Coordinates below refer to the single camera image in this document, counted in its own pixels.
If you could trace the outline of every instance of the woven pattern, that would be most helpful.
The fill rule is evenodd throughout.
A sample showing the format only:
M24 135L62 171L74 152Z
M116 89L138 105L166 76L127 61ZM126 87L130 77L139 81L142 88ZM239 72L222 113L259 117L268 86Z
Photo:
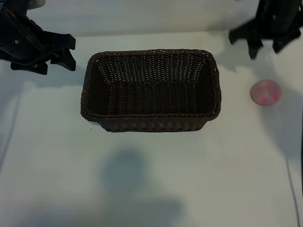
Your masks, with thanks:
M220 112L219 71L201 50L103 52L88 64L81 114L107 131L196 131Z

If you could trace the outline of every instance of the brown wicker basket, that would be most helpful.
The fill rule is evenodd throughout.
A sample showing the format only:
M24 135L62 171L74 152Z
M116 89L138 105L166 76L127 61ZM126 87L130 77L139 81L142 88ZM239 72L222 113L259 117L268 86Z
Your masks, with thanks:
M82 116L112 132L196 131L220 107L219 71L201 50L98 53L81 99Z

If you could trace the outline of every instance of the white table surface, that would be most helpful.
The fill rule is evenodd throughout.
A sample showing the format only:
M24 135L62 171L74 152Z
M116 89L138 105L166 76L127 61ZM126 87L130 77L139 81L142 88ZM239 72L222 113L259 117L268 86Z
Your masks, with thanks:
M110 133L80 115L89 58L102 51L205 49L222 110L196 132ZM77 70L47 76L0 63L1 227L297 227L303 39L256 61L226 32L77 38ZM274 79L272 107L250 88Z

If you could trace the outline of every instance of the wicker basket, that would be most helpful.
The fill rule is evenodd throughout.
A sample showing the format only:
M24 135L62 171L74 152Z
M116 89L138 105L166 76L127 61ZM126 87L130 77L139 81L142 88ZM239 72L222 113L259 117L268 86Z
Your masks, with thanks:
M201 50L98 53L81 99L82 116L112 132L196 131L220 107L219 71Z

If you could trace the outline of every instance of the pink object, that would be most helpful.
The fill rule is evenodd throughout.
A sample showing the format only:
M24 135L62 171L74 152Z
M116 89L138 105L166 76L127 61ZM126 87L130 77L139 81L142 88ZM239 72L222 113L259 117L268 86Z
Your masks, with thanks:
M252 86L250 96L258 105L273 105L281 98L282 89L273 80L265 79Z

